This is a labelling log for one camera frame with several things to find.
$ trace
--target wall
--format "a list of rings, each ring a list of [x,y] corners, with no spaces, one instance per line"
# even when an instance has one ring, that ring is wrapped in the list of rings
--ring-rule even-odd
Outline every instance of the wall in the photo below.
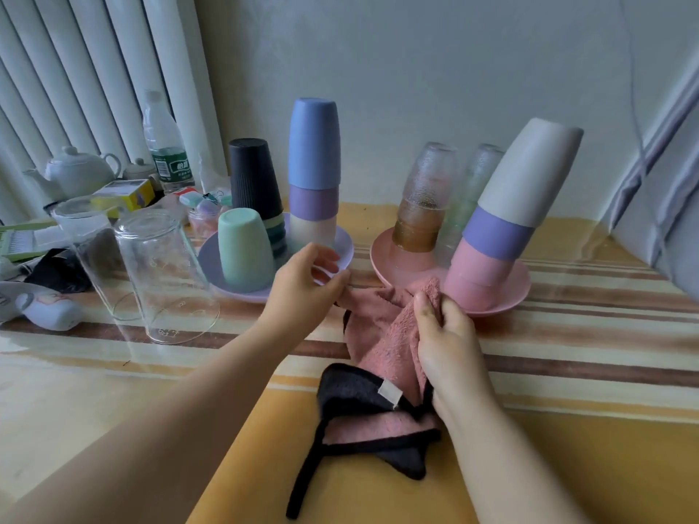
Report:
[[[195,0],[224,143],[331,98],[341,199],[398,203],[424,142],[507,147],[532,116],[586,134],[551,215],[599,219],[635,153],[619,0]],[[627,0],[644,131],[699,44],[699,0]]]

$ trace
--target gray cup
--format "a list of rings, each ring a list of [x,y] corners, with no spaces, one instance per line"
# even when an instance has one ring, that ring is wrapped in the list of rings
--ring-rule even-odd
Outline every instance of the gray cup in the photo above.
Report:
[[[226,211],[218,221],[221,270],[232,289],[262,290],[274,280],[274,257],[259,213],[247,207]]]

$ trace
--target table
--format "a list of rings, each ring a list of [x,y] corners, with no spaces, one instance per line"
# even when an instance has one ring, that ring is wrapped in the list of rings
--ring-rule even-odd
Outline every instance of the table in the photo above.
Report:
[[[355,241],[352,284],[379,286],[368,250],[395,206],[341,207]],[[599,522],[699,518],[699,305],[590,221],[547,219],[524,259],[533,288],[514,311],[477,321],[495,389]],[[165,393],[242,333],[261,307],[222,300],[185,346],[125,342],[94,293],[67,334],[24,319],[0,327],[0,513],[128,414]],[[322,370],[346,361],[342,312],[279,366],[190,518],[285,522],[317,424]],[[445,437],[414,482],[371,456],[326,458],[299,522],[475,522]]]

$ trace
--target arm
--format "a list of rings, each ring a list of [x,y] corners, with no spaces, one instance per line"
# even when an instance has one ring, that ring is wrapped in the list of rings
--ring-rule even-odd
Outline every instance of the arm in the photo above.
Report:
[[[435,388],[481,524],[589,523],[520,428],[502,411],[475,335],[459,306],[442,299],[440,327],[424,294],[415,298],[418,354]]]
[[[252,328],[49,476],[3,522],[185,522],[275,368],[320,324],[347,284],[349,271],[330,280],[312,268],[336,273],[337,259],[317,245],[294,255],[277,273]]]

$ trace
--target fleece cloth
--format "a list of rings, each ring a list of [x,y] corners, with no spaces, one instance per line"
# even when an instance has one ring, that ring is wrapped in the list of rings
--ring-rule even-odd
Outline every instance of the fleece cloth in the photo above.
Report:
[[[419,291],[441,322],[437,278],[407,289],[345,290],[337,301],[347,310],[345,344],[355,365],[331,364],[321,376],[321,420],[293,486],[287,518],[298,517],[323,456],[373,453],[411,479],[424,478],[427,446],[439,440],[440,431],[432,387],[417,355],[412,300]]]

